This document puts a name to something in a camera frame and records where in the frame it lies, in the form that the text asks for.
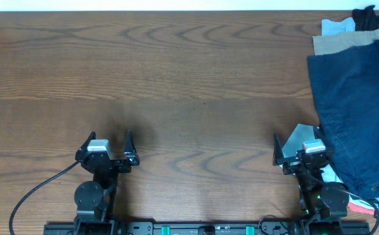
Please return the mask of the navy blue shorts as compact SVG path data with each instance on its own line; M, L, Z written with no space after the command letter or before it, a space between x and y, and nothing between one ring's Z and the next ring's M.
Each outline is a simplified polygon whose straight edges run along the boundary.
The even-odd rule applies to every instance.
M379 197L379 40L307 58L314 105L333 166L349 190Z

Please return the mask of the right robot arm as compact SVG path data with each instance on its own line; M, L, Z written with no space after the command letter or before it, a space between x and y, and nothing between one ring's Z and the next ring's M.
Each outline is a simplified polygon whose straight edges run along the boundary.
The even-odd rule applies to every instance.
M277 135L273 136L273 165L293 174L299 187L300 206L306 216L289 222L287 234L342 234L341 218L347 216L349 196L339 182L324 182L323 168L331 164L333 145L317 128L314 140L306 141L294 156L285 157Z

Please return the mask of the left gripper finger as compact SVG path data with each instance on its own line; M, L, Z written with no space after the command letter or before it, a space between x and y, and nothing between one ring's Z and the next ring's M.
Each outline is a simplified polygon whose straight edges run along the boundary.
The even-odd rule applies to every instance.
M131 130L127 131L124 154L127 157L137 157L138 156L136 148L134 147L134 142L132 140L132 131Z
M79 149L76 152L77 156L82 156L87 152L87 147L90 144L92 140L96 138L95 131L91 131L90 135L88 136L87 140L79 147Z

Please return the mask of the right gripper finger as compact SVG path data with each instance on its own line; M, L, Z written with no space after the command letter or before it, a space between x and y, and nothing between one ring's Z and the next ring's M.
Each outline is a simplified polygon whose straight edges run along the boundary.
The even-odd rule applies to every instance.
M314 126L313 133L315 139L321 140L325 147L329 147L329 142L326 140L326 137L324 136L323 132L320 130L319 127Z
M273 140L274 140L273 163L283 163L284 154L282 151L282 147L280 145L280 141L276 134L273 135Z

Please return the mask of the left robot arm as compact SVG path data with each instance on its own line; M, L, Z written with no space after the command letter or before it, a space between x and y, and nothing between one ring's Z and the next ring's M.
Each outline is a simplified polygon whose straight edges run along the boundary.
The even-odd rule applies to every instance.
M93 175L75 191L77 205L73 235L119 235L127 233L127 226L114 216L114 202L118 187L118 175L131 172L140 164L140 158L127 131L124 159L112 159L108 140L97 139L92 132L77 150L75 159L81 167Z

